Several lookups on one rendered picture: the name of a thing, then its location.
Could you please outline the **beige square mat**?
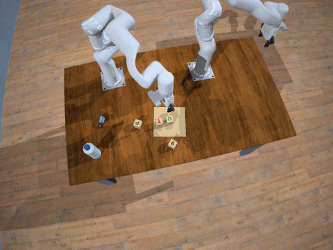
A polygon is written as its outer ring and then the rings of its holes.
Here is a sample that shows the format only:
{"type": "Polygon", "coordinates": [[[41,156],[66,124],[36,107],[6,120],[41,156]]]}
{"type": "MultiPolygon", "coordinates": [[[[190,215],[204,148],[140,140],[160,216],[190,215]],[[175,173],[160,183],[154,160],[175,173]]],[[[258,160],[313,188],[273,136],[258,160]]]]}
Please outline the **beige square mat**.
{"type": "Polygon", "coordinates": [[[154,137],[186,137],[185,107],[174,107],[167,113],[167,107],[154,107],[154,137]],[[166,117],[173,116],[174,123],[167,125],[166,117]],[[162,118],[163,126],[156,127],[155,119],[162,118]]]}

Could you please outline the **light blue bottle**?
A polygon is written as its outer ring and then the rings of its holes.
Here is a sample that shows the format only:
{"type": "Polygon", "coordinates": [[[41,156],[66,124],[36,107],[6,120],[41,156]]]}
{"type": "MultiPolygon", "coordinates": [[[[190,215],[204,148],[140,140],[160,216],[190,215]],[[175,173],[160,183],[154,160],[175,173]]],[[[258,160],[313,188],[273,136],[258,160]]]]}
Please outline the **light blue bottle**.
{"type": "Polygon", "coordinates": [[[94,158],[94,159],[98,159],[101,155],[100,150],[95,147],[93,144],[86,143],[83,147],[83,151],[84,153],[88,154],[90,157],[94,158]]]}

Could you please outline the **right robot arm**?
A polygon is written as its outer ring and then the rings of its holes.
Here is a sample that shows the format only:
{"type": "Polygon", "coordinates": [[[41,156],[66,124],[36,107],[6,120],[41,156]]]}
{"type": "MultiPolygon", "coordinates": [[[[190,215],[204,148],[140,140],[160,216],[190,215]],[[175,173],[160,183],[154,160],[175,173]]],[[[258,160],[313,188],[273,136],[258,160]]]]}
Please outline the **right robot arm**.
{"type": "Polygon", "coordinates": [[[129,73],[140,86],[149,88],[157,80],[158,90],[149,91],[148,96],[158,108],[161,106],[162,99],[172,98],[174,76],[157,61],[152,62],[141,74],[138,72],[135,57],[139,50],[139,43],[129,33],[134,25],[134,19],[127,12],[106,5],[83,21],[82,29],[87,33],[95,49],[93,57],[105,76],[105,84],[115,86],[121,81],[122,76],[111,59],[120,50],[126,57],[129,73]]]}

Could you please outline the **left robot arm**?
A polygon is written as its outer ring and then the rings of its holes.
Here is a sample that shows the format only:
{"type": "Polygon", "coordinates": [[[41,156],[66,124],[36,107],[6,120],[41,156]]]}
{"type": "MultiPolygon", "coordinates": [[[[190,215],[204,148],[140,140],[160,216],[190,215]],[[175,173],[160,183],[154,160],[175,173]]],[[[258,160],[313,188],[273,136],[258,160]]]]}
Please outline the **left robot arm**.
{"type": "MultiPolygon", "coordinates": [[[[283,22],[284,17],[288,13],[288,6],[284,3],[274,3],[270,1],[261,2],[260,0],[226,0],[228,5],[246,12],[259,21],[270,25],[271,27],[280,29],[285,32],[286,25],[283,22]]],[[[192,67],[192,72],[198,77],[206,77],[210,73],[211,58],[216,50],[214,41],[213,21],[218,19],[223,12],[220,0],[201,0],[205,9],[194,20],[194,30],[198,40],[200,51],[196,63],[192,67]],[[198,28],[197,28],[198,27],[198,28]]]]}

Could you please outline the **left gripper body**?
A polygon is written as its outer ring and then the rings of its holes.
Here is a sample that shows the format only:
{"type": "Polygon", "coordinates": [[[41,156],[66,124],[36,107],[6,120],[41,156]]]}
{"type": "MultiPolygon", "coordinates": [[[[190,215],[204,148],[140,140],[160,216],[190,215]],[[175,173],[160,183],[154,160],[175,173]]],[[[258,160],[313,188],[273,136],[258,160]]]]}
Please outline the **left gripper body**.
{"type": "Polygon", "coordinates": [[[279,29],[278,27],[274,28],[274,27],[271,27],[270,25],[263,24],[263,26],[261,28],[261,32],[266,40],[270,40],[272,36],[275,37],[278,29],[279,29]]]}

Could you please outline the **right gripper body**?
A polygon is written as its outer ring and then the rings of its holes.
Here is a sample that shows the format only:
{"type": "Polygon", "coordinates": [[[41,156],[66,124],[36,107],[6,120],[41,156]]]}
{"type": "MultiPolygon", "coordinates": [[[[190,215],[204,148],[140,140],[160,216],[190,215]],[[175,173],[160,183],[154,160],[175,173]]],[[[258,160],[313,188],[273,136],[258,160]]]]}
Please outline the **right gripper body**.
{"type": "Polygon", "coordinates": [[[172,103],[172,105],[174,105],[174,95],[172,94],[172,98],[170,98],[170,97],[166,97],[166,98],[164,98],[164,99],[162,99],[161,100],[163,103],[164,103],[164,105],[168,108],[169,106],[170,106],[170,104],[172,103]]]}

